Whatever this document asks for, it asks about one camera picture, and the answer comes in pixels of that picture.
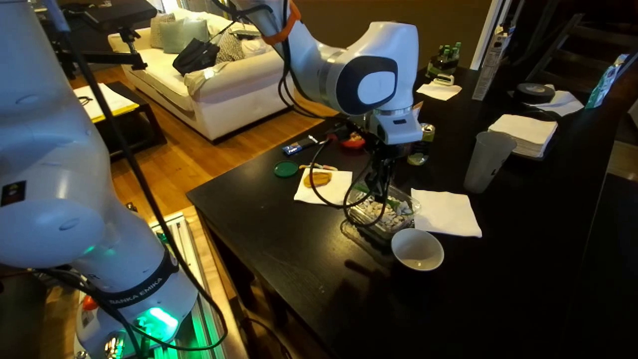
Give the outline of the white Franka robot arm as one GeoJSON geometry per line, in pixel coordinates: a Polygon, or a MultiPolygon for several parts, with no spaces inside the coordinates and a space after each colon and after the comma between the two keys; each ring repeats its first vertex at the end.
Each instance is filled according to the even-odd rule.
{"type": "MultiPolygon", "coordinates": [[[[373,22],[347,48],[319,42],[294,0],[232,0],[303,96],[355,118],[385,146],[413,144],[419,30],[373,22]]],[[[76,335],[92,359],[150,359],[174,341],[202,285],[116,197],[108,148],[70,88],[28,0],[0,2],[0,261],[68,265],[98,301],[76,335]]]]}

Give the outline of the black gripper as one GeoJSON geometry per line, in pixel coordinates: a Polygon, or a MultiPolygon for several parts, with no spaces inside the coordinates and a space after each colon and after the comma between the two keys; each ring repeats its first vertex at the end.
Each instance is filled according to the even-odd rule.
{"type": "Polygon", "coordinates": [[[375,199],[387,197],[395,168],[401,158],[403,150],[399,146],[377,144],[369,148],[369,168],[365,174],[365,184],[375,199]]]}

